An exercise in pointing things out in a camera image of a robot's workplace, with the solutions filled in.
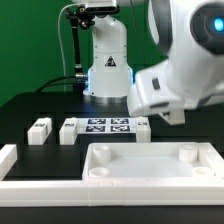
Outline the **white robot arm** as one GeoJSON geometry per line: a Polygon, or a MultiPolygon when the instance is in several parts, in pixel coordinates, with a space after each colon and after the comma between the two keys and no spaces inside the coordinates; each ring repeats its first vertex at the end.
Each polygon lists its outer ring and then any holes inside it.
{"type": "Polygon", "coordinates": [[[91,28],[94,62],[84,96],[125,102],[132,117],[158,114],[171,125],[186,110],[224,103],[224,0],[72,0],[80,26],[91,28]],[[132,73],[121,7],[148,4],[147,22],[167,59],[132,73]]]}

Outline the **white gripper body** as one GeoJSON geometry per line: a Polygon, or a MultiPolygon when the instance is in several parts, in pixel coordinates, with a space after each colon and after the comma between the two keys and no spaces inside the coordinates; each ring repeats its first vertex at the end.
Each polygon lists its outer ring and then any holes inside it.
{"type": "Polygon", "coordinates": [[[170,125],[185,123],[184,100],[166,83],[167,65],[168,61],[165,60],[136,73],[135,83],[127,96],[127,107],[131,117],[158,114],[170,125]]]}

